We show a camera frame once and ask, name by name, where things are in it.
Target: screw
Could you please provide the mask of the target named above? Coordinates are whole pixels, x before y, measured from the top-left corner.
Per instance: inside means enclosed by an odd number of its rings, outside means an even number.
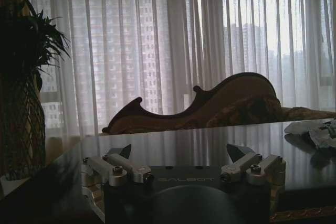
[[[230,182],[230,181],[231,181],[231,177],[230,177],[230,175],[227,174],[227,173],[223,173],[223,174],[221,174],[220,179],[221,179],[222,181],[224,181],[224,182]]]
[[[113,167],[113,174],[114,175],[121,175],[122,174],[122,166],[120,165],[116,165],[115,167]]]
[[[146,185],[152,184],[153,181],[154,181],[154,175],[151,174],[151,173],[147,173],[146,176],[144,176],[144,178],[143,178],[143,182]]]
[[[261,166],[260,165],[251,165],[251,172],[254,174],[260,174]]]

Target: silver metal bracket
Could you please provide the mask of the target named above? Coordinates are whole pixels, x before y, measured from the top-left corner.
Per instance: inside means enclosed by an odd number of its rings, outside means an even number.
[[[119,187],[127,183],[127,174],[132,181],[146,184],[154,177],[148,166],[137,165],[119,154],[87,157],[81,165],[82,194],[90,200],[92,210],[105,222],[102,184]]]
[[[120,156],[119,154],[111,154],[104,156],[104,159],[113,165],[120,165],[131,176],[135,183],[145,184],[153,179],[151,169],[148,166],[137,165],[129,159]]]
[[[232,165],[221,167],[221,179],[228,183],[241,180],[242,174],[253,164],[258,164],[263,157],[260,154],[250,152],[234,162]]]

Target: green leaves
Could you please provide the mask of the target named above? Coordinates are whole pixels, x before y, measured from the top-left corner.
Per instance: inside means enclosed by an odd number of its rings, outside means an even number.
[[[30,15],[23,15],[27,5]],[[0,7],[0,73],[32,74],[51,60],[70,57],[69,40],[51,24],[55,20],[36,13],[29,0]]]

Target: dark table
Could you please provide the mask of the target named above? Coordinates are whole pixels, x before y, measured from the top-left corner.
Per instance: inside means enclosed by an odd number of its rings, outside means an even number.
[[[220,167],[231,163],[227,143],[249,146],[264,157],[281,155],[287,162],[286,191],[277,208],[285,214],[274,220],[300,214],[320,217],[302,223],[336,223],[336,158],[302,145],[301,137],[285,136],[288,124],[87,137],[0,200],[0,223],[102,223],[81,194],[80,164],[84,157],[102,156],[112,147],[132,144],[130,159],[143,165]],[[317,209],[292,212],[307,208]]]

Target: white crumpled paper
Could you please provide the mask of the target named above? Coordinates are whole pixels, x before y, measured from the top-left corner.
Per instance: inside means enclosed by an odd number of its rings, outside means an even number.
[[[285,133],[302,135],[305,132],[310,131],[311,129],[318,129],[322,127],[322,123],[316,123],[312,121],[303,121],[303,122],[293,122],[285,128]]]
[[[291,133],[295,135],[302,135],[305,132],[309,132],[310,138],[315,143],[316,148],[336,148],[336,135],[330,135],[328,129],[320,129],[326,125],[316,122],[293,122],[285,128],[285,133]],[[330,127],[336,131],[336,120],[332,120]]]

